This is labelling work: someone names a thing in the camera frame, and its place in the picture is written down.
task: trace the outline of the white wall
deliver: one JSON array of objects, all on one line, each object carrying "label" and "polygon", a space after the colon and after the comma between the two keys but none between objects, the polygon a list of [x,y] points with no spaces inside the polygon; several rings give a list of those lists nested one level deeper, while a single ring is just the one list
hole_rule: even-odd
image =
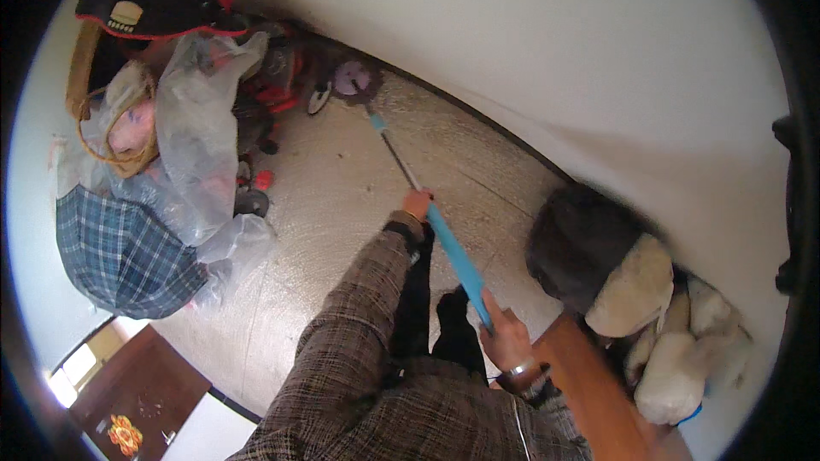
[{"label": "white wall", "polygon": [[677,261],[746,318],[740,391],[682,427],[715,458],[764,386],[787,299],[787,112],[752,0],[243,0],[275,5],[478,108],[669,234]]},{"label": "white wall", "polygon": [[6,231],[12,278],[35,355],[51,371],[111,314],[96,309],[69,281],[56,248],[47,163],[54,135],[75,136],[65,107],[79,33],[77,0],[63,0],[40,42],[20,96],[9,149]]},{"label": "white wall", "polygon": [[162,461],[224,459],[241,449],[256,424],[205,394],[179,429]]}]

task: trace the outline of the wooden board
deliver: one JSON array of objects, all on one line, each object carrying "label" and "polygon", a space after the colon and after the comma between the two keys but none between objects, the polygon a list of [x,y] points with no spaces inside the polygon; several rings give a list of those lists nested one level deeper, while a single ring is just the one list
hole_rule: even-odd
[{"label": "wooden board", "polygon": [[553,384],[567,398],[578,429],[596,461],[691,460],[675,427],[646,422],[594,346],[562,314],[533,344],[536,358],[552,366]]},{"label": "wooden board", "polygon": [[210,386],[147,326],[88,381],[70,412],[110,461],[130,458],[108,437],[112,415],[128,417],[142,433],[139,461],[159,461]]}]

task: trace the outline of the bracelet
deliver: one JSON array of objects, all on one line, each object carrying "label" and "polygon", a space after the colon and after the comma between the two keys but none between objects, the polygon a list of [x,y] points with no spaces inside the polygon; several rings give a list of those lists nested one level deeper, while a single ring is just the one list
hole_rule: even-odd
[{"label": "bracelet", "polygon": [[529,358],[524,360],[524,363],[518,365],[517,367],[507,370],[507,372],[505,372],[504,374],[507,376],[507,378],[512,379],[516,376],[524,374],[534,364],[536,364],[536,361],[530,356]]}]

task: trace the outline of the floor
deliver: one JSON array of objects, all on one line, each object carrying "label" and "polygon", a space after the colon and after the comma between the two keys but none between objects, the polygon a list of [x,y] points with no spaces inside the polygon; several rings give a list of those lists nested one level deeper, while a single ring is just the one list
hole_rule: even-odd
[{"label": "floor", "polygon": [[[373,106],[416,176],[436,191],[487,287],[537,339],[562,305],[530,278],[523,254],[533,218],[562,181],[492,128],[393,73],[384,73]],[[280,153],[258,162],[275,173],[267,220],[277,249],[219,310],[186,308],[153,323],[216,388],[260,415],[293,365],[302,329],[407,189],[362,107],[331,99],[316,116],[289,111],[282,119]],[[430,277],[434,309],[457,284],[437,245]],[[479,322],[472,307],[469,319]],[[438,335],[434,310],[431,345]]]}]

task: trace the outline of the mop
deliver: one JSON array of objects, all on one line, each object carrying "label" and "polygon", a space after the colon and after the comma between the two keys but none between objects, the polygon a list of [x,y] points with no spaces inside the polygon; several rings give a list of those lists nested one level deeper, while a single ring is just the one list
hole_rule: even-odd
[{"label": "mop", "polygon": [[[381,135],[387,150],[393,159],[396,161],[398,168],[404,174],[407,183],[410,187],[416,190],[421,190],[422,185],[416,179],[411,171],[396,152],[393,143],[390,142],[388,135],[387,124],[384,119],[378,115],[371,107],[370,103],[375,97],[375,93],[381,86],[381,74],[376,70],[368,69],[359,61],[348,61],[336,69],[334,76],[334,94],[344,99],[349,105],[363,105],[367,114],[370,116],[370,123],[375,130]],[[450,264],[453,266],[458,281],[464,287],[467,297],[470,299],[472,305],[476,308],[478,316],[485,327],[493,332],[492,323],[489,319],[489,313],[481,299],[481,289],[484,288],[484,278],[476,269],[476,266],[470,261],[466,251],[458,242],[453,232],[447,226],[445,218],[441,215],[441,211],[436,207],[432,201],[427,210],[427,221],[436,232],[436,236],[441,242],[441,247],[444,249]]]}]

